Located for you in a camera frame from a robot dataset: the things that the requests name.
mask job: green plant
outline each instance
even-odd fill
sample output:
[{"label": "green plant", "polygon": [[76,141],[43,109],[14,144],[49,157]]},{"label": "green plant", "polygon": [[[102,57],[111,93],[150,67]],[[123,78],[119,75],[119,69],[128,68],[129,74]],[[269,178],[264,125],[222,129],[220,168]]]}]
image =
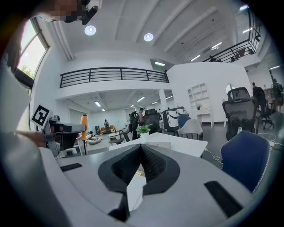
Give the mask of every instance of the green plant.
[{"label": "green plant", "polygon": [[150,131],[151,129],[148,128],[148,125],[138,126],[136,129],[136,132],[138,132],[139,134],[148,133]]}]

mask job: white ceiling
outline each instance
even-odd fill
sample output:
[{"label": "white ceiling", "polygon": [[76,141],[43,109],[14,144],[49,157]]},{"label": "white ceiling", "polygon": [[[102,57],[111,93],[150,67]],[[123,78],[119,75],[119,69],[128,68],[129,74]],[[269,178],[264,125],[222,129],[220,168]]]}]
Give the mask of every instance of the white ceiling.
[{"label": "white ceiling", "polygon": [[[95,35],[87,36],[80,21],[60,23],[73,54],[127,43],[162,51],[181,63],[201,54],[197,62],[245,39],[248,18],[239,12],[241,5],[237,0],[102,0],[88,23],[96,27]],[[149,32],[154,39],[146,42]],[[220,49],[202,54],[219,42]]]},{"label": "white ceiling", "polygon": [[[166,98],[172,96],[171,90],[165,90]],[[149,106],[160,100],[159,91],[153,89],[129,89],[129,90],[111,90],[103,92],[94,92],[69,99],[72,102],[92,111],[99,112],[101,109],[118,110],[134,107]],[[95,102],[99,102],[102,107],[98,107]]]}]

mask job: linear ceiling light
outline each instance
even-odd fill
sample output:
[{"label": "linear ceiling light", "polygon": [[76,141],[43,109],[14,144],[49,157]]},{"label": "linear ceiling light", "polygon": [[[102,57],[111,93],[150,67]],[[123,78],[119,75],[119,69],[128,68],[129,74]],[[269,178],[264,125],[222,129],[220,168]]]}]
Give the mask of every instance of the linear ceiling light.
[{"label": "linear ceiling light", "polygon": [[271,69],[277,69],[277,68],[279,68],[280,66],[275,66],[275,67],[272,67],[272,68],[270,68],[269,70],[271,70]]},{"label": "linear ceiling light", "polygon": [[247,30],[244,30],[243,33],[246,33],[246,32],[248,32],[248,31],[250,31],[250,30],[252,30],[252,27],[249,28],[249,29],[247,29]]},{"label": "linear ceiling light", "polygon": [[95,102],[95,104],[96,104],[98,107],[101,107],[101,105],[100,105],[98,102]]},{"label": "linear ceiling light", "polygon": [[190,61],[193,62],[195,59],[199,58],[200,55],[196,56],[194,59],[191,59]]},{"label": "linear ceiling light", "polygon": [[142,97],[141,99],[137,100],[138,102],[140,102],[141,100],[143,100],[145,97]]},{"label": "linear ceiling light", "polygon": [[160,62],[155,62],[156,65],[159,65],[159,66],[165,66],[164,63],[160,63]]},{"label": "linear ceiling light", "polygon": [[243,6],[240,7],[240,10],[244,10],[244,9],[247,9],[247,8],[249,8],[248,5],[243,5]]},{"label": "linear ceiling light", "polygon": [[220,43],[216,44],[215,46],[211,47],[211,49],[214,49],[215,47],[218,47],[221,44],[222,44],[222,42],[220,42]]}]

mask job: cable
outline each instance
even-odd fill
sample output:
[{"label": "cable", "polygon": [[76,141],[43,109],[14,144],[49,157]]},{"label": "cable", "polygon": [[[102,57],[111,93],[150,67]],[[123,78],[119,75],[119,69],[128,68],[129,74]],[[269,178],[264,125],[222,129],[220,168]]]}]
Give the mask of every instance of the cable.
[{"label": "cable", "polygon": [[214,156],[207,148],[205,148],[205,151],[208,151],[212,155],[212,157],[215,161],[223,164],[222,162],[219,161],[221,159],[219,156],[217,156],[217,155]]}]

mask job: window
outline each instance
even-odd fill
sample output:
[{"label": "window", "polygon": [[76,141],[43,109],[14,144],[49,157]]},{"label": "window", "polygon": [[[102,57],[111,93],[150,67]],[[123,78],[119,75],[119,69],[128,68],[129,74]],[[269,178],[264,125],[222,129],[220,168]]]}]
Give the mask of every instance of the window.
[{"label": "window", "polygon": [[22,53],[18,68],[34,79],[36,70],[48,48],[36,19],[31,19],[26,23],[21,46]]}]

